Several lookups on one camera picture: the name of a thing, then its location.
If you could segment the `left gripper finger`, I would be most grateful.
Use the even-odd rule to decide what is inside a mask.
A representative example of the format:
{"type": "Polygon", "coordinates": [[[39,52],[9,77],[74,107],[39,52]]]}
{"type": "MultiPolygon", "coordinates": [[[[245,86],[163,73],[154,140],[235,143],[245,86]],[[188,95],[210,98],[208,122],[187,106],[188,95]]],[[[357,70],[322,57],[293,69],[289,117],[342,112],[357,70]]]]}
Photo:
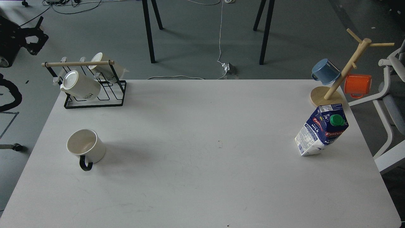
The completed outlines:
{"type": "Polygon", "coordinates": [[[22,36],[40,36],[40,35],[42,35],[43,31],[40,29],[40,25],[41,25],[42,21],[43,21],[43,17],[40,16],[35,27],[20,28],[19,33],[22,34],[22,36]]]}
{"type": "Polygon", "coordinates": [[[36,56],[39,51],[43,48],[45,45],[46,41],[49,39],[49,36],[44,34],[43,32],[39,32],[38,34],[32,34],[30,36],[35,36],[38,38],[38,41],[36,43],[27,43],[26,44],[26,49],[31,55],[36,56]]]}

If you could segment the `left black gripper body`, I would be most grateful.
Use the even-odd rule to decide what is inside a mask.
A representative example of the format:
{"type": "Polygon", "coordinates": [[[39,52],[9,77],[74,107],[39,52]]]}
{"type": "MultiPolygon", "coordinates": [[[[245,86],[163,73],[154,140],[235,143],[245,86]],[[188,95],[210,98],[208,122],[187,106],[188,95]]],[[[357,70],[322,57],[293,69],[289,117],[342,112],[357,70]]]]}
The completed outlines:
{"type": "Polygon", "coordinates": [[[13,65],[20,48],[27,50],[26,38],[31,36],[30,28],[21,28],[16,23],[0,17],[0,67],[9,68],[13,65]]]}

